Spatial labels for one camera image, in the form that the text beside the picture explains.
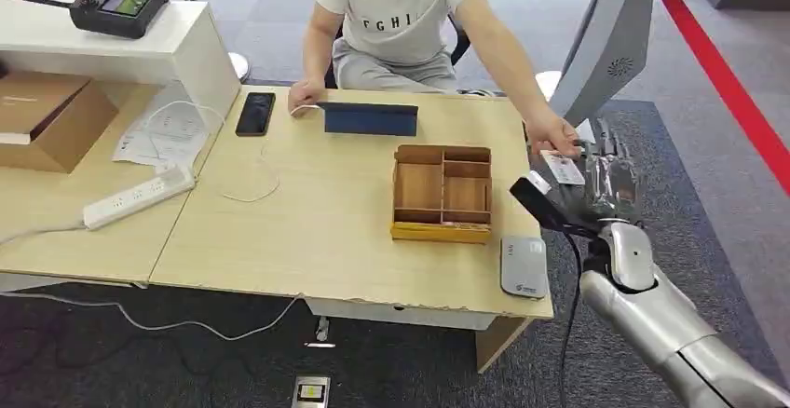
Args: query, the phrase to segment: black chair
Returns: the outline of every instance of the black chair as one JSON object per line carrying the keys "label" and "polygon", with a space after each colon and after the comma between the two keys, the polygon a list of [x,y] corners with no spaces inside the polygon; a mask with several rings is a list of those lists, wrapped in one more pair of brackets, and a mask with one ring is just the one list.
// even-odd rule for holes
{"label": "black chair", "polygon": [[[456,28],[456,33],[458,35],[458,42],[456,44],[456,48],[453,50],[453,53],[450,54],[450,60],[452,61],[453,65],[458,63],[461,60],[461,57],[467,52],[470,46],[470,40],[467,36],[467,33],[464,31],[464,28],[461,27],[459,21],[456,21],[452,15],[448,16],[450,18],[450,22],[453,23],[453,27]],[[343,36],[343,28],[341,27],[339,31],[337,31],[337,35],[335,39],[340,38]],[[326,72],[326,77],[324,78],[326,82],[326,88],[337,88],[337,82],[334,78],[334,68],[332,63],[329,63],[329,70]]]}

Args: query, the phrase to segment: power strip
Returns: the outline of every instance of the power strip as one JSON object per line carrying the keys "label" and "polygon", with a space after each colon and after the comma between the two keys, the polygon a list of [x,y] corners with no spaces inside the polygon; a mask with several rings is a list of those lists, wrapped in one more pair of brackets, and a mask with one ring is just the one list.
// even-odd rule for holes
{"label": "power strip", "polygon": [[87,205],[82,210],[83,222],[88,229],[99,229],[194,187],[195,176],[191,168],[180,165],[143,184]]}

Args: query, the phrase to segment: white shelf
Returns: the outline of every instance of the white shelf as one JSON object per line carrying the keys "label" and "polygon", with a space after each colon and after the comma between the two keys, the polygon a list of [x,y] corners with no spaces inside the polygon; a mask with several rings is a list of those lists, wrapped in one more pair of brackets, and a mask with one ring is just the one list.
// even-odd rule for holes
{"label": "white shelf", "polygon": [[77,29],[68,9],[0,0],[0,15],[12,24],[0,31],[0,50],[115,57],[169,57],[184,41],[208,3],[168,3],[143,38],[129,40]]}

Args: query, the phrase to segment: charging cable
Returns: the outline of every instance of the charging cable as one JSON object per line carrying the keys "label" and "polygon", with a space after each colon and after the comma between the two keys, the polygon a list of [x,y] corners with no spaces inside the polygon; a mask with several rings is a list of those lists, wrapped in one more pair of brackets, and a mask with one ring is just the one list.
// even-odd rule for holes
{"label": "charging cable", "polygon": [[69,304],[69,305],[72,305],[72,306],[81,306],[81,307],[116,307],[118,310],[120,310],[121,315],[123,315],[124,318],[126,318],[126,320],[132,326],[134,326],[134,327],[136,327],[138,329],[142,329],[144,331],[157,332],[157,331],[167,331],[169,329],[175,329],[175,328],[183,327],[183,326],[198,326],[198,327],[202,327],[203,329],[213,333],[214,335],[216,335],[219,338],[222,338],[225,341],[238,341],[238,340],[241,340],[243,338],[247,338],[248,336],[255,335],[256,333],[260,333],[260,332],[267,331],[267,330],[271,329],[272,327],[275,326],[275,324],[277,324],[280,320],[282,320],[282,317],[284,317],[285,314],[288,313],[288,310],[291,309],[291,307],[296,303],[296,301],[298,301],[299,299],[304,297],[304,295],[302,295],[301,293],[297,294],[291,300],[291,302],[279,313],[279,315],[276,318],[274,318],[273,321],[268,323],[266,326],[259,327],[257,329],[251,330],[251,331],[249,331],[247,333],[243,333],[243,334],[238,335],[238,336],[227,336],[227,335],[217,331],[216,329],[214,329],[213,327],[211,327],[208,324],[202,323],[200,321],[192,321],[192,320],[176,322],[176,323],[173,323],[173,324],[165,324],[163,326],[145,326],[145,325],[135,321],[129,315],[129,312],[126,311],[126,308],[124,308],[120,303],[116,303],[116,302],[85,303],[85,302],[82,302],[82,301],[75,301],[73,299],[61,298],[59,296],[53,296],[51,294],[46,294],[46,293],[0,292],[0,296],[6,297],[6,298],[47,299],[49,301],[56,301],[56,302],[59,302],[59,303]]}
{"label": "charging cable", "polygon": [[291,110],[291,116],[297,116],[306,112],[307,110],[321,110],[321,107],[318,105],[299,105],[298,107]]}
{"label": "charging cable", "polygon": [[172,107],[173,105],[176,105],[176,104],[190,105],[190,106],[194,107],[196,110],[198,110],[198,114],[200,114],[199,110],[205,110],[205,111],[208,111],[208,112],[212,113],[213,115],[217,116],[217,120],[220,121],[220,127],[217,129],[217,132],[219,132],[219,130],[222,129],[222,127],[225,126],[225,117],[220,115],[219,112],[217,112],[216,110],[214,110],[211,107],[207,107],[205,105],[198,105],[198,104],[196,104],[194,102],[190,102],[190,101],[173,101],[173,102],[170,102],[170,103],[168,103],[166,105],[162,105],[161,107],[157,108],[154,111],[154,113],[152,113],[148,118],[146,118],[145,122],[141,126],[141,129],[142,129],[143,133],[145,133],[145,136],[148,137],[148,142],[150,142],[151,146],[154,147],[154,151],[157,153],[157,159],[159,161],[165,161],[165,158],[162,158],[162,156],[161,156],[161,154],[159,152],[159,149],[157,148],[157,144],[154,143],[154,138],[151,136],[151,130],[149,129],[149,126],[151,125],[151,121],[153,121],[154,118],[157,115],[159,115],[160,113],[164,112],[165,110],[169,109],[170,107]]}
{"label": "charging cable", "polygon": [[33,228],[27,229],[24,231],[20,231],[17,233],[12,233],[10,235],[4,236],[0,238],[0,246],[10,243],[12,240],[17,238],[24,238],[27,236],[34,236],[36,234],[45,234],[45,233],[60,233],[63,231],[80,231],[83,229],[88,229],[87,226],[83,223],[82,219],[79,219],[77,222],[73,222],[70,224],[55,224],[53,226],[44,226],[41,228]]}
{"label": "charging cable", "polygon": [[222,197],[225,197],[229,200],[238,201],[240,203],[255,203],[256,201],[260,201],[266,197],[271,196],[279,189],[279,176],[277,175],[276,172],[274,172],[274,169],[272,169],[272,167],[269,166],[268,163],[266,163],[266,158],[264,157],[265,149],[266,149],[265,145],[261,146],[261,150],[256,160],[258,162],[258,165],[266,168],[268,170],[268,173],[274,178],[274,185],[272,185],[271,188],[269,188],[269,190],[267,190],[266,192],[264,192],[263,194],[257,197],[252,197],[252,198],[237,197],[225,192],[221,193]]}
{"label": "charging cable", "polygon": [[[161,157],[161,155],[159,153],[159,150],[157,149],[157,145],[154,143],[154,139],[151,137],[151,132],[148,129],[148,126],[151,124],[151,121],[154,119],[155,116],[157,116],[158,114],[164,112],[165,110],[167,110],[168,108],[170,108],[171,106],[173,106],[175,104],[191,105],[191,106],[195,107],[196,110],[206,110],[206,111],[211,112],[212,114],[217,116],[217,119],[220,121],[220,127],[217,130],[218,132],[219,132],[220,129],[222,129],[222,127],[225,126],[225,118],[222,115],[220,115],[219,112],[217,112],[216,110],[214,110],[211,107],[207,107],[207,106],[204,106],[204,105],[198,105],[198,104],[196,104],[194,102],[173,101],[173,102],[168,103],[167,105],[163,105],[162,107],[159,107],[158,109],[156,109],[154,111],[154,113],[152,113],[145,120],[145,123],[143,124],[143,132],[148,137],[148,141],[154,147],[154,150],[157,152],[157,159],[160,160],[160,161],[162,161],[163,158]],[[274,170],[266,163],[266,159],[264,158],[264,150],[265,149],[266,149],[265,145],[261,147],[260,153],[258,154],[258,157],[257,157],[256,160],[258,161],[260,166],[263,166],[264,168],[267,169],[269,175],[274,177],[274,184],[267,191],[265,191],[263,194],[261,194],[259,196],[256,196],[256,197],[252,197],[252,198],[250,198],[250,197],[238,197],[238,196],[235,196],[235,195],[227,193],[227,192],[220,192],[220,195],[222,197],[230,199],[230,200],[233,200],[233,201],[241,202],[241,203],[254,203],[256,201],[260,201],[260,200],[262,200],[262,199],[264,199],[266,197],[271,196],[272,194],[274,194],[279,189],[279,177],[278,177],[277,173],[274,172]]]}

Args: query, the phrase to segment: gray carpet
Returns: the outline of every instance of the gray carpet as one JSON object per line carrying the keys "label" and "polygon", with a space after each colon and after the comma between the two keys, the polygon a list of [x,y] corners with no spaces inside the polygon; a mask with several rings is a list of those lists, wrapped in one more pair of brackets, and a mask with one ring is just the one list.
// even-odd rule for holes
{"label": "gray carpet", "polygon": [[[645,222],[656,260],[730,345],[781,379],[655,106],[613,102],[605,113],[647,174]],[[333,320],[330,339],[338,347],[305,348],[316,320],[301,302],[271,331],[228,344],[194,328],[141,334],[111,309],[0,299],[0,406],[287,407],[298,374],[329,375],[333,407],[558,406],[557,357],[575,271],[564,241],[544,236],[558,320],[533,324],[483,376],[474,372],[474,336],[460,330]],[[167,288],[47,290],[119,300],[148,324],[199,319],[228,334],[268,323],[287,304]],[[13,330],[24,327],[34,329]],[[81,367],[92,361],[97,364]],[[568,406],[677,406],[586,306],[579,309],[567,371]]]}

